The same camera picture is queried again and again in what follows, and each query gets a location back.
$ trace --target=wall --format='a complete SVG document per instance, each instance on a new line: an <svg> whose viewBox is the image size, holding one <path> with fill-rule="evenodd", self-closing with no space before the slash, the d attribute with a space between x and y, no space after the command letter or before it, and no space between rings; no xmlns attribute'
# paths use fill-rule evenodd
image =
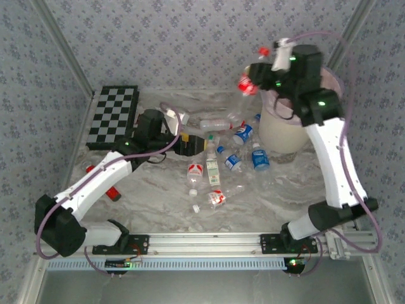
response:
<svg viewBox="0 0 405 304"><path fill-rule="evenodd" d="M263 44L342 32L350 0L46 0L93 88L229 88ZM328 55L333 39L314 38Z"/></svg>
<svg viewBox="0 0 405 304"><path fill-rule="evenodd" d="M28 1L0 1L0 303L34 252L34 204L60 191L87 101Z"/></svg>
<svg viewBox="0 0 405 304"><path fill-rule="evenodd" d="M363 187L380 203L381 257L398 303L405 303L404 41L404 1L377 1L351 47L358 76L349 132ZM347 80L346 71L339 74Z"/></svg>

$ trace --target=black and white checkerboard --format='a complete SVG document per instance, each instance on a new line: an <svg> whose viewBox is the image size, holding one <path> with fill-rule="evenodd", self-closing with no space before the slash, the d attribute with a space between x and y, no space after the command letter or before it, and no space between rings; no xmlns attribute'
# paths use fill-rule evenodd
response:
<svg viewBox="0 0 405 304"><path fill-rule="evenodd" d="M103 87L87 138L90 150L109 150L134 126L137 86Z"/></svg>

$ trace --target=bottle cap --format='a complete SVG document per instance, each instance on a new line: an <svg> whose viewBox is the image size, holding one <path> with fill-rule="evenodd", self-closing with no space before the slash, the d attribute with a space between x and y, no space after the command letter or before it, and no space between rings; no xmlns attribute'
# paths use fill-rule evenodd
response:
<svg viewBox="0 0 405 304"><path fill-rule="evenodd" d="M189 191L189 196L195 197L195 196L197 196L197 194L198 194L198 191L197 191L197 190L195 190L195 189L190 189L190 191Z"/></svg>
<svg viewBox="0 0 405 304"><path fill-rule="evenodd" d="M261 48L259 48L259 54L267 57L268 55L270 55L270 50L267 47L262 46Z"/></svg>
<svg viewBox="0 0 405 304"><path fill-rule="evenodd" d="M193 205L192 208L194 209L194 212L196 213L200 212L200 207L198 207L198 205Z"/></svg>
<svg viewBox="0 0 405 304"><path fill-rule="evenodd" d="M223 146L219 146L216 150L219 154L221 154L225 148Z"/></svg>

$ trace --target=purple wire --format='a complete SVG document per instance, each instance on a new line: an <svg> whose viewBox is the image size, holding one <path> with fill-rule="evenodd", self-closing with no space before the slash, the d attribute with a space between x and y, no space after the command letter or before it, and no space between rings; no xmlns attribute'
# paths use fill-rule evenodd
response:
<svg viewBox="0 0 405 304"><path fill-rule="evenodd" d="M299 40L299 39L302 39L302 38L305 38L305 37L310 37L310 36L313 36L313 35L331 35L331 36L334 36L335 38L337 38L340 41L340 43L344 46L344 49L346 51L349 49L347 41L341 35L339 35L337 33L334 33L334 32L329 32L327 30L319 30L319 31L315 31L315 32L309 32L309 33L297 35L297 36L289 39L287 42L296 41L296 40ZM382 238L383 237L382 237L381 229L378 226L377 220L375 219L375 217L371 213L370 209L366 206L363 198L358 194L358 192L356 190L356 186L354 185L353 180L351 179L349 169L347 167L346 158L345 158L344 150L343 150L344 140L347 137L347 133L349 132L350 121L351 121L352 115L353 115L354 85L355 85L355 80L356 80L356 72L354 70L353 58L352 58L352 56L350 54L347 54L347 56L349 57L350 92L349 92L349 102L348 102L348 106L347 106L347 110L346 110L345 122L344 122L342 133L340 134L340 139L339 139L340 161L342 162L344 175L346 176L347 182L349 183L350 190L352 191L354 197L357 199L359 204L363 207L366 214L369 216L371 222L374 225L374 228L375 228L376 233L377 233L377 245L375 246L375 248L372 248L372 249L361 248L358 245L354 244L352 241L348 240L345 236L343 236L341 233L339 233L335 229L331 229L331 231L336 233L348 245L352 246L353 248L356 248L358 251L361 251L361 252L364 252L364 253L378 253L380 251L381 247L382 247Z"/></svg>
<svg viewBox="0 0 405 304"><path fill-rule="evenodd" d="M116 158L115 160L111 160L109 161L107 164L105 164L104 169L108 168L109 166L113 165L114 163L120 161L120 160L129 160L132 158L140 158L140 157L147 157L147 156L154 156L154 155L158 155L161 154L163 152L166 152L167 150L169 150L177 141L178 138L180 137L180 132L182 130L182 120L180 118L180 114L178 113L177 109L173 106L171 106L168 103L162 102L160 103L160 108L161 109L167 109L167 108L171 108L177 117L178 120L178 127L177 127L177 135L175 136L174 140L168 144L166 147L158 150L158 151L154 151L154 152L148 152L148 153L141 153L141 154L132 154L132 155L127 155L127 156L123 156L123 157L119 157ZM78 193L81 189L83 189L83 187L85 187L90 181L92 181L94 178L96 178L96 176L98 174L100 174L100 172L102 172L103 170L100 168L98 170L96 170L94 173L93 171L91 172L92 175L90 175L83 183L81 183L76 189L74 189L69 196L74 196L76 193ZM63 199L61 199L61 201L59 203L57 203L56 205L54 205L49 211L48 213L45 215L44 219L42 220L42 222L40 223L40 226L38 228L38 233L37 233L37 237L36 237L36 242L35 242L35 247L37 249L37 254L45 259L45 260L51 260L53 258L56 258L59 253L55 253L54 255L45 255L42 250L41 250L41 236L42 233L44 231L46 222L49 220L49 218L51 217L51 215L55 212L56 209L58 209L63 203L66 203L68 201L68 198L65 197Z"/></svg>
<svg viewBox="0 0 405 304"><path fill-rule="evenodd" d="M90 264L91 268L93 268L95 271L97 271L99 274L102 274L103 276L106 277L113 277L111 274L109 274L106 271L103 271L99 269L89 258L89 254L87 253L87 247L84 248L84 257L86 257L87 262Z"/></svg>

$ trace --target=purple cable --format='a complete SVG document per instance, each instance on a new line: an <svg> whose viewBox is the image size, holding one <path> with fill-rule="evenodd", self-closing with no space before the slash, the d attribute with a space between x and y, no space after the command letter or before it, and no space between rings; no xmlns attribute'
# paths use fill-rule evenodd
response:
<svg viewBox="0 0 405 304"><path fill-rule="evenodd" d="M112 274L109 274L106 271L103 271L101 269L99 269L89 258L89 254L87 253L87 247L84 248L84 257L86 257L87 262L90 264L91 268L93 268L95 271L97 271L99 274L102 274L103 276L106 277L113 277Z"/></svg>
<svg viewBox="0 0 405 304"><path fill-rule="evenodd" d="M291 39L289 39L287 42L292 42L292 41L296 41L305 37L310 37L313 35L331 35L334 36L335 38L337 38L340 43L344 46L345 51L347 51L349 49L349 46L347 44L347 41L339 34L334 33L334 32L329 32L327 30L319 30L319 31L315 31L315 32L309 32L309 33L305 33L305 34L301 34L301 35L297 35ZM353 108L354 108L354 85L355 85L355 80L356 80L356 73L354 71L354 63L353 63L353 59L352 56L350 54L347 54L347 56L349 57L349 74L350 74L350 92L349 92L349 104L347 106L347 111L346 111L346 117L345 117L345 122L344 122L344 126L342 129L342 133L340 134L340 139L339 139L339 154L340 154L340 161L342 162L342 167L343 167L343 171L344 171L344 175L346 176L347 182L349 183L349 187L350 190L352 191L354 197L357 199L357 201L359 202L359 204L363 207L363 209L365 210L366 214L369 216L371 222L374 225L374 228L376 230L377 233L377 245L375 246L375 248L373 249L365 249L365 248L361 248L358 245L354 244L352 241L348 240L345 236L343 236L341 233L339 233L338 231L336 231L335 229L331 229L332 232L336 233L341 239L343 239L348 245L352 246L353 248L356 248L358 251L362 251L364 253L378 253L382 247L382 232L380 227L378 226L377 220L375 219L375 217L373 216L373 214L371 213L370 209L366 206L363 198L358 194L356 187L353 183L353 180L351 179L350 173L349 173L349 169L347 167L347 163L346 163L346 158L344 155L344 150L343 150L343 145L344 145L344 139L347 137L347 133L349 132L349 126L350 126L350 121L352 119L352 115L353 115Z"/></svg>
<svg viewBox="0 0 405 304"><path fill-rule="evenodd" d="M132 155L127 155L127 156L123 156L123 157L119 157L116 158L115 160L111 160L109 161L107 164L105 164L104 168L108 168L109 166L113 165L114 163L120 161L120 160L129 160L132 158L140 158L140 157L147 157L147 156L154 156L154 155L158 155L161 154L163 152L166 152L167 150L169 150L177 141L178 138L180 137L180 132L182 130L182 120L180 118L180 114L178 113L177 109L173 106L171 106L168 103L160 103L160 108L163 109L163 107L166 108L171 108L177 117L178 120L178 128L177 128L177 135L175 136L174 140L168 144L166 147L164 147L163 149L160 149L158 151L154 151L154 152L149 152L149 153L141 153L141 154L132 154ZM102 172L103 170L100 168L98 170L96 170L95 172L91 172L92 175L90 175L83 183L81 183L81 185L79 185L76 189L74 189L69 196L74 196L76 193L78 193L81 189L83 189L83 187L85 187L90 181L92 181L100 172ZM66 201L68 200L67 197L61 199L61 201L59 203L57 203L56 205L54 205L49 211L48 213L45 215L44 219L42 220L42 222L40 223L40 226L38 228L38 233L37 233L37 237L36 237L36 242L35 242L35 247L37 249L37 254L45 259L45 260L51 260L53 258L56 258L59 253L55 253L54 255L45 255L42 250L41 250L41 236L42 236L42 232L44 231L46 222L49 220L49 218L51 217L51 215L55 212L56 209L58 209L63 203L66 203Z"/></svg>

